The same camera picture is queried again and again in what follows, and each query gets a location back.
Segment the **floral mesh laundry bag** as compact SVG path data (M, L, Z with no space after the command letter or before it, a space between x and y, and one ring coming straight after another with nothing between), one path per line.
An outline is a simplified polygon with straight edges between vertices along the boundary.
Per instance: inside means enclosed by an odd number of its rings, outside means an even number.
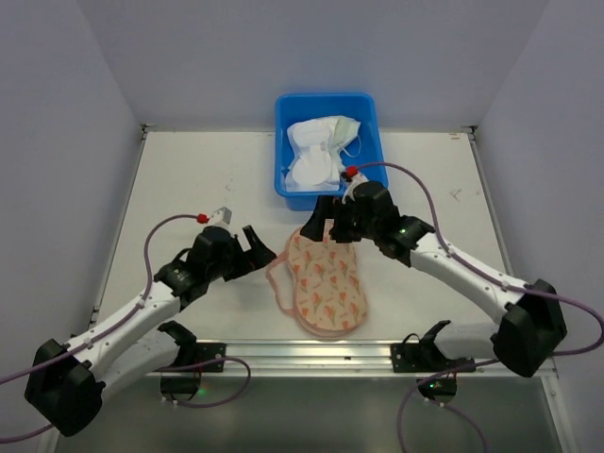
M297 229L265 275L277 306L307 332L321 338L342 338L368 318L369 304L352 243L328 237L314 242Z

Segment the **light green bra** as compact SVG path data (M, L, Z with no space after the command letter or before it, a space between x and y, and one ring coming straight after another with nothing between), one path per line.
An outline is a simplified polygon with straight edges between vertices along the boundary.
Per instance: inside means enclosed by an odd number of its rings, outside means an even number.
M330 150L344 152L350 158L357 158L361 153L359 143L355 154L347 150L347 146L359 138L361 122L346 116L335 116L335 126L332 132Z

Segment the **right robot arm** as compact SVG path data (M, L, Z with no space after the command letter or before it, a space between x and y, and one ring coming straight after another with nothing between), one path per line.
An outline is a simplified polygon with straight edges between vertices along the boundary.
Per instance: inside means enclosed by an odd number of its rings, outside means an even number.
M314 242L369 240L385 257L438 279L488 315L486 324L443 320L417 343L394 345L392 352L418 371L473 371L477 359L487 359L529 378L567 334L552 285L526 283L455 249L435 225L401 214L376 181L353 183L342 198L319 197L301 234Z

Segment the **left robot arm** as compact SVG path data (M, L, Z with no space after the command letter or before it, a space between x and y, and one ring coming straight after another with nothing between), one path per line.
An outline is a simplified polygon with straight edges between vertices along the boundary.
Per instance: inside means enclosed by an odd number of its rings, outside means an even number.
M193 245L152 274L143 292L105 321L64 344L36 351L25 400L63 436L83 430L104 402L130 383L164 368L190 368L195 336L175 316L216 280L256 272L276 254L245 226L243 249L226 226L205 226Z

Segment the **aluminium mounting rail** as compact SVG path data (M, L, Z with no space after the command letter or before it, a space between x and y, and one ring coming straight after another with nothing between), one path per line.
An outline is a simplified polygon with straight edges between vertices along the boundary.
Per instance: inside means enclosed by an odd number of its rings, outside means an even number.
M255 377L382 377L394 373L390 359L393 343L398 341L199 342L184 363L199 365L233 357L245 361Z

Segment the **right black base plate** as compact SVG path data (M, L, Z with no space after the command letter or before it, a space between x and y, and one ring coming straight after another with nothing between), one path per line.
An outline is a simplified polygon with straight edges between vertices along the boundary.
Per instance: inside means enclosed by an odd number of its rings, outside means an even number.
M408 334L402 341L390 345L390 359L395 373L431 373L450 370L462 365L471 365L469 373L476 371L473 359L448 359L436 346L437 334L451 324L449 320L440 321L423 337L416 333ZM429 401L449 403L458 390L457 373L449 372L434 381L421 384L419 393Z

